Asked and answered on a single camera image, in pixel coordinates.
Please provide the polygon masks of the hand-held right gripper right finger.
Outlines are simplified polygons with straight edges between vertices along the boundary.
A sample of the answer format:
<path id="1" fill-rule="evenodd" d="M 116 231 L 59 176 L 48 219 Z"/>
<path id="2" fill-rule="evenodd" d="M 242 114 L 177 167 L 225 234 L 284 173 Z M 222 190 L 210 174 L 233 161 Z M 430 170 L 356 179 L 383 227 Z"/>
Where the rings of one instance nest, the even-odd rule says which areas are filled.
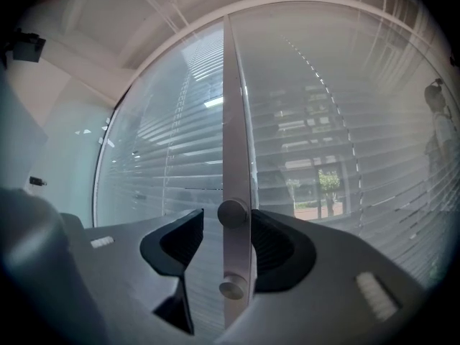
<path id="1" fill-rule="evenodd" d="M 385 345 L 425 290 L 353 234 L 252 211 L 257 279 L 248 308 L 222 345 Z"/>

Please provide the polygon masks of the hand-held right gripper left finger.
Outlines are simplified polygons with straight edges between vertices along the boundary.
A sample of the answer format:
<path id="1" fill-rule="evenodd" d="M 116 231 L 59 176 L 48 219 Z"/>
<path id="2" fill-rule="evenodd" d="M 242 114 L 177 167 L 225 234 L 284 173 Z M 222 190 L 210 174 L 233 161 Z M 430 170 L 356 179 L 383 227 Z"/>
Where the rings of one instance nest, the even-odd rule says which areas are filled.
<path id="1" fill-rule="evenodd" d="M 198 345 L 185 271 L 203 240 L 202 209 L 92 229 L 62 217 L 104 345 Z"/>

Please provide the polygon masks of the frosted glass door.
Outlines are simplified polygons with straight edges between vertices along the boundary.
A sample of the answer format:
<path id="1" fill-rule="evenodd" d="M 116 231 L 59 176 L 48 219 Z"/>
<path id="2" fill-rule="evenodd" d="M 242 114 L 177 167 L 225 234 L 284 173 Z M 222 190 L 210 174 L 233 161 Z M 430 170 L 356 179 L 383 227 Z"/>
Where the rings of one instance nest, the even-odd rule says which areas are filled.
<path id="1" fill-rule="evenodd" d="M 31 171 L 45 185 L 30 192 L 61 213 L 77 216 L 85 228 L 93 225 L 92 201 L 96 163 L 109 109 L 54 109 L 45 123 L 48 136 Z"/>

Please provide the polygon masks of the grey metal window post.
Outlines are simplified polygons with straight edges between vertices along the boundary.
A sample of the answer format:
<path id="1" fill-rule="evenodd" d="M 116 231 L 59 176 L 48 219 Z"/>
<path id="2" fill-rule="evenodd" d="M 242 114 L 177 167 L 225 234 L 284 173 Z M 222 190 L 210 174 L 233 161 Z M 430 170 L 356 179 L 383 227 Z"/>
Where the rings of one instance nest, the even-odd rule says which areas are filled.
<path id="1" fill-rule="evenodd" d="M 247 204 L 249 220 L 238 229 L 223 227 L 224 276 L 234 273 L 248 284 L 241 300 L 224 298 L 224 323 L 229 328 L 244 312 L 252 297 L 252 191 L 242 85 L 231 20 L 224 17 L 223 71 L 223 201 L 238 198 Z"/>

